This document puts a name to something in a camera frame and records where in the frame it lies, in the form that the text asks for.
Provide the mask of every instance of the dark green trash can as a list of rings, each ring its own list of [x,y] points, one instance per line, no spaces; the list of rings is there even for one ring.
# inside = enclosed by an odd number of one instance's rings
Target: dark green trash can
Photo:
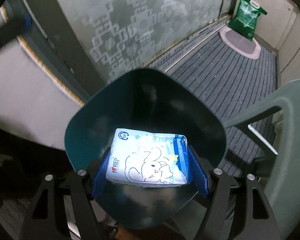
[[[126,73],[94,95],[72,118],[65,147],[76,171],[102,157],[116,128],[185,135],[188,145],[215,167],[226,151],[226,133],[217,117],[188,90],[153,69]],[[196,192],[193,183],[142,188],[107,181],[96,201],[119,224],[147,228],[164,222]]]

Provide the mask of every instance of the green plastic bag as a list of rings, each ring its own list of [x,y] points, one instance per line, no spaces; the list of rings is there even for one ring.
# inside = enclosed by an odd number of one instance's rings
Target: green plastic bag
[[[257,25],[257,19],[268,13],[253,0],[240,0],[237,14],[229,23],[229,27],[248,40],[252,41]]]

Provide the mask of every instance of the dark floor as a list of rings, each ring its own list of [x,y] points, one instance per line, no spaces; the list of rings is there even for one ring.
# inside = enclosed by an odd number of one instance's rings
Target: dark floor
[[[261,47],[259,59],[248,59],[228,47],[216,34],[171,77],[207,105],[222,121],[253,105],[276,89],[275,56]],[[271,144],[272,118],[252,126]],[[227,131],[229,150],[219,167],[229,175],[247,174],[259,149],[236,128]]]

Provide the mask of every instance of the cartoon character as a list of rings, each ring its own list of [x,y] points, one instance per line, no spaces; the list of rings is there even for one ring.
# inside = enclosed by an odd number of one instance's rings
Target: cartoon character
[[[169,160],[161,156],[161,150],[157,147],[152,148],[151,152],[144,152],[143,157],[136,153],[129,155],[126,159],[126,178],[130,181],[161,182],[169,180],[173,173]],[[127,167],[128,163],[133,163],[133,167]]]

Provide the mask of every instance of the white tissue pack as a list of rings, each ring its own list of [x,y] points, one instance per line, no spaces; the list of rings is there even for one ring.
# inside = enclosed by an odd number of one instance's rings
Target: white tissue pack
[[[183,135],[116,129],[106,178],[141,187],[176,187],[192,181]]]

